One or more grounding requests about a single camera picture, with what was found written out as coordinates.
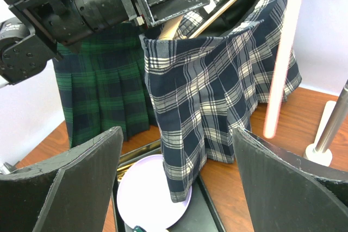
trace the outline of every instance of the wooden surface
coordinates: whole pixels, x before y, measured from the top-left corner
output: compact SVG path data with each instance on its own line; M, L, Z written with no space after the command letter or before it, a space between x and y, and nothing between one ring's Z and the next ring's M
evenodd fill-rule
M328 100L337 97L324 93L298 88L282 105L276 136L271 143L302 155L305 148L314 142L324 106ZM263 138L263 124L266 104L260 104L251 117L252 131ZM124 142L122 153L159 139L159 131L151 127L149 131ZM17 166L24 167L41 160L48 159L69 148L65 124L62 123ZM348 118L342 125L335 140L330 146L333 153L331 167L348 171ZM222 164L208 160L202 170L202 176L214 204L228 232L252 232L243 187L241 184L237 163ZM104 232L114 232L115 222L112 205L109 205Z

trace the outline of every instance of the silver pole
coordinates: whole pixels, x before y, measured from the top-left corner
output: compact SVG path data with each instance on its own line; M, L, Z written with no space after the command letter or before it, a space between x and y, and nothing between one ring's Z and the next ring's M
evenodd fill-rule
M322 132L315 150L319 153L324 153L330 146L336 136L344 119L348 114L348 80L343 87L341 94L338 97L335 107L330 118Z

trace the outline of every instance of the white plate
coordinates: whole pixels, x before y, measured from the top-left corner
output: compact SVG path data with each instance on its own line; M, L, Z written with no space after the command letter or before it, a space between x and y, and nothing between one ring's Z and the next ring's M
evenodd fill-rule
M117 208L131 228L141 226L147 232L163 231L174 225L185 213L191 200L173 203L163 156L151 155L136 162L123 176L117 192Z

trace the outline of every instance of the metal pole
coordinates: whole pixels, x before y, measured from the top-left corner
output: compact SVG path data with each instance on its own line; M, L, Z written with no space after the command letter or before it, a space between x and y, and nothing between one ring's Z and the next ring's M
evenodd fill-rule
M0 166L0 174L10 174L11 172L15 171L16 169L17 169L16 167L5 162L4 165Z
M331 113L330 118L322 132L315 150L319 153L324 153L330 146L331 142L336 136L344 119L348 114L348 80L338 97L335 107Z

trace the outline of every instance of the white wall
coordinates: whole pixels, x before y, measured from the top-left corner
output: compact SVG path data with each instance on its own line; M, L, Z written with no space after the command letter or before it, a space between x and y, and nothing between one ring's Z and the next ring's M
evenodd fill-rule
M0 21L12 14L0 2ZM348 78L348 0L303 0L294 49L303 87L338 94ZM52 63L0 89L0 164L27 155L63 120Z
M302 87L339 95L348 79L348 0L302 0L294 51Z
M3 0L0 11L0 21L13 17ZM52 61L37 76L0 89L0 166L24 158L63 120Z

